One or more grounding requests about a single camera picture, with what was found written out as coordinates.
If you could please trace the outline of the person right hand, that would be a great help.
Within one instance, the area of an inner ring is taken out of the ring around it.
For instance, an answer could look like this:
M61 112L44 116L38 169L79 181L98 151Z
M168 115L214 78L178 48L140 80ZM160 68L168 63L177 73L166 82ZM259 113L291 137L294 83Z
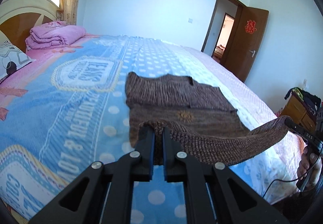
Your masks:
M312 149L306 146L303 150L301 160L297 169L299 181L306 179L309 175L308 182L304 186L303 191L313 189L319 182L322 170L321 157L312 152Z

